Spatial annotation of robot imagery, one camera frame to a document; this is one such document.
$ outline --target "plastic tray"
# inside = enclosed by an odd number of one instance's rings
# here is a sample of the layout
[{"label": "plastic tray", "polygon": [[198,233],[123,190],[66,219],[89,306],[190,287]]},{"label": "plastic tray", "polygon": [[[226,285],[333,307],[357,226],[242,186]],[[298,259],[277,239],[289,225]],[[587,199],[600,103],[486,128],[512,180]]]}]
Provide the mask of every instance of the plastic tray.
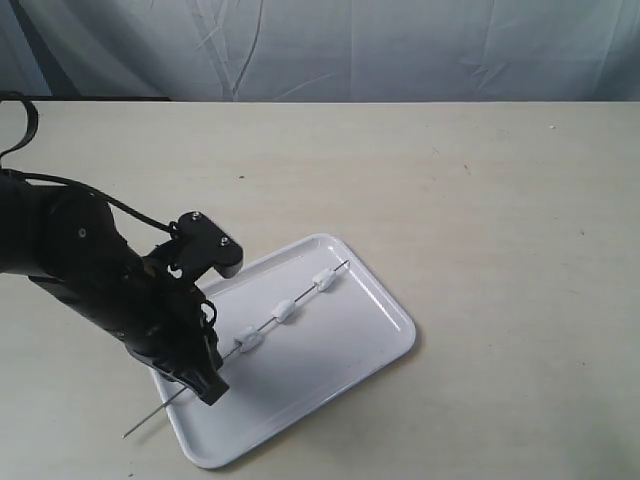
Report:
[{"label": "plastic tray", "polygon": [[[220,374],[230,389],[218,402],[207,406],[185,392],[167,408],[194,464],[231,462],[409,351],[416,330],[407,313],[349,247],[318,234],[202,287],[218,309],[220,352],[344,260],[349,264],[327,291],[306,296],[290,321],[265,329],[260,346],[227,360]],[[152,375],[163,401],[180,388]]]}]

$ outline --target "white table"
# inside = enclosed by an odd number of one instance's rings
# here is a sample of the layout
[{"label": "white table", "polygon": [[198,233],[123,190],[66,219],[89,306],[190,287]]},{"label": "white table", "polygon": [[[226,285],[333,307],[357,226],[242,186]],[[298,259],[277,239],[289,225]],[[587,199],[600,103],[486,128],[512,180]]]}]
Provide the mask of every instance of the white table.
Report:
[{"label": "white table", "polygon": [[[227,478],[640,478],[640,106],[39,106],[7,165],[201,210],[247,261],[337,234],[413,315],[413,354]],[[0,306],[1,478],[216,475],[164,413],[120,439],[158,395],[117,342],[22,278]]]}]

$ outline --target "metal skewer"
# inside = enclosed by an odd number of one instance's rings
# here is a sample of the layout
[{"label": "metal skewer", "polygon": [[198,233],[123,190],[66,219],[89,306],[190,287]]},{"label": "metal skewer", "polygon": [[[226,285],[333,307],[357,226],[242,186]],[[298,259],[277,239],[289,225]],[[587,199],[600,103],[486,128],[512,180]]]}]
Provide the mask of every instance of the metal skewer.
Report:
[{"label": "metal skewer", "polygon": [[[340,270],[342,267],[344,267],[345,265],[347,265],[349,263],[349,260],[345,260],[344,262],[342,262],[340,265],[338,265],[337,267],[335,267],[333,269],[334,272],[337,272],[338,270]],[[311,287],[307,288],[304,292],[302,292],[300,295],[298,295],[295,300],[293,301],[294,303],[298,303],[300,300],[302,300],[304,297],[306,297],[307,295],[309,295],[311,292],[313,292],[316,289],[316,285],[312,285]],[[265,328],[267,328],[269,325],[271,325],[273,322],[275,322],[276,317],[271,317],[269,320],[267,320],[265,323],[263,323],[260,327],[258,327],[256,330],[257,331],[262,331]],[[233,347],[229,352],[227,352],[223,357],[222,360],[226,360],[227,358],[229,358],[231,355],[233,355],[242,345],[237,344],[235,347]],[[178,398],[178,396],[184,392],[185,390],[188,390],[187,387],[182,387],[180,390],[178,390],[176,393],[174,393],[173,395],[171,395],[164,403],[162,403],[161,405],[158,405],[156,408],[154,408],[151,412],[149,412],[142,420],[140,420],[138,423],[136,423],[133,427],[131,427],[129,430],[127,430],[125,432],[124,435],[122,435],[122,438],[127,438],[129,435],[131,435],[133,432],[135,432],[138,428],[140,428],[142,425],[144,425],[145,423],[147,423],[147,421],[149,421],[151,419],[151,417],[153,417],[156,413],[158,413],[160,410],[162,410],[163,408],[168,407],[169,405],[171,405],[173,403],[173,401]]]}]

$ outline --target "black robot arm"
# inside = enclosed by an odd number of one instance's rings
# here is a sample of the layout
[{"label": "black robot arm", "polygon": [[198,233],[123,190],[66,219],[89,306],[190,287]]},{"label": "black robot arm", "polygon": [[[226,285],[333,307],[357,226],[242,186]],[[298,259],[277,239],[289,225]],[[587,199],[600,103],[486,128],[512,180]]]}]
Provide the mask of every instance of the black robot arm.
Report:
[{"label": "black robot arm", "polygon": [[211,405],[228,386],[217,373],[216,309],[195,281],[210,268],[235,275],[242,248],[190,212],[162,228],[171,237],[166,243],[139,256],[116,229],[114,202],[75,181],[0,169],[0,273],[28,276]]}]

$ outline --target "table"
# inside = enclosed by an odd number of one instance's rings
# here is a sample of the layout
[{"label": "table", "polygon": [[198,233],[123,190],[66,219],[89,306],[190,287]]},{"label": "table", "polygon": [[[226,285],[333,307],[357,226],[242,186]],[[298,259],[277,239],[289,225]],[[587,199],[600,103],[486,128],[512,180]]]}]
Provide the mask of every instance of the table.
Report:
[{"label": "table", "polygon": [[[40,103],[7,166],[169,221],[247,261],[343,238],[413,316],[405,359],[218,473],[182,455],[147,369],[0,276],[2,478],[640,477],[640,106]],[[21,134],[0,107],[0,143]],[[117,214],[141,253],[164,241]]]}]

